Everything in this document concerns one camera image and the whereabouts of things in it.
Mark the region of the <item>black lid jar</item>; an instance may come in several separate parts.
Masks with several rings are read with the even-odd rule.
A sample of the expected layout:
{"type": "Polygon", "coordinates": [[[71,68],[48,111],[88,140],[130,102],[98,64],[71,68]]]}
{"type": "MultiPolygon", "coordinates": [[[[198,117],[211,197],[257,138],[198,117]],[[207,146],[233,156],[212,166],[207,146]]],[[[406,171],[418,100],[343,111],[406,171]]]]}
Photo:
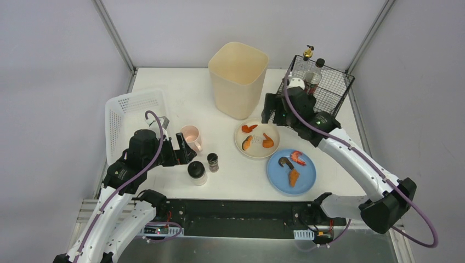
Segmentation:
{"type": "Polygon", "coordinates": [[[193,161],[188,165],[188,174],[191,181],[197,185],[204,185],[207,181],[205,166],[200,161],[193,161]]]}

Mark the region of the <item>soy sauce bottle red label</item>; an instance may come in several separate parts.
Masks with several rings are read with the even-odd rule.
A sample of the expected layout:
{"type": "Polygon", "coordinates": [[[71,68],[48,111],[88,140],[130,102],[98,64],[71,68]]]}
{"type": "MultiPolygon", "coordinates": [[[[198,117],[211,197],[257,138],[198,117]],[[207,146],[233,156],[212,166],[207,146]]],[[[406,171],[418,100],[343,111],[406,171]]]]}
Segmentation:
{"type": "Polygon", "coordinates": [[[312,67],[304,76],[305,93],[313,95],[316,91],[316,87],[322,79],[321,69],[325,65],[323,58],[318,58],[315,62],[315,66],[312,67]]]}

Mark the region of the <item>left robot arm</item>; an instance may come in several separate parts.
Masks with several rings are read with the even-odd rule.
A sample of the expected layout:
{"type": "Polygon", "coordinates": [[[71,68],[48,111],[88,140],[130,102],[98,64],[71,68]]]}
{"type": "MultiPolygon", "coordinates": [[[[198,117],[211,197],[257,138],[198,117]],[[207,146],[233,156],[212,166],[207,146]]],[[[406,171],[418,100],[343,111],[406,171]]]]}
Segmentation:
{"type": "Polygon", "coordinates": [[[117,262],[134,237],[165,210],[166,196],[145,190],[134,209],[122,223],[118,219],[132,200],[152,168],[189,164],[196,152],[190,148],[182,133],[176,134],[179,149],[171,139],[158,138],[156,132],[137,130],[129,140],[122,156],[106,172],[100,197],[82,234],[65,254],[54,262],[117,262]]]}

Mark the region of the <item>clear glass bottle gold cap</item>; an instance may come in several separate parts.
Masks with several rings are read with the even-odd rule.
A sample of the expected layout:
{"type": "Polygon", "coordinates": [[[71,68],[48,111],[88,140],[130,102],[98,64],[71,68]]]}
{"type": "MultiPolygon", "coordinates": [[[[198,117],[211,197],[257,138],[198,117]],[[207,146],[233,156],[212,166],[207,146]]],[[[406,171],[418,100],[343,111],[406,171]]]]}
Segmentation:
{"type": "Polygon", "coordinates": [[[313,56],[314,46],[307,45],[307,49],[303,52],[301,56],[296,58],[294,64],[294,72],[298,77],[304,79],[305,74],[311,69],[311,58],[313,56]]]}

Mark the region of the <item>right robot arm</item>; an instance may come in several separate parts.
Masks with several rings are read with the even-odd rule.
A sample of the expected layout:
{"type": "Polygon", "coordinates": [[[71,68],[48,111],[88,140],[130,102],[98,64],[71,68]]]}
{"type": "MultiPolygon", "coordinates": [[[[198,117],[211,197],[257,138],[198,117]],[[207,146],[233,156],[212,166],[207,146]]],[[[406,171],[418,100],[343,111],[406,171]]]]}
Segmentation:
{"type": "Polygon", "coordinates": [[[267,93],[262,123],[287,126],[298,136],[332,157],[365,191],[364,196],[323,193],[313,203],[319,216],[362,220],[371,230],[386,233],[410,208],[416,184],[385,171],[348,136],[328,112],[314,110],[316,99],[301,87],[287,94],[267,93]]]}

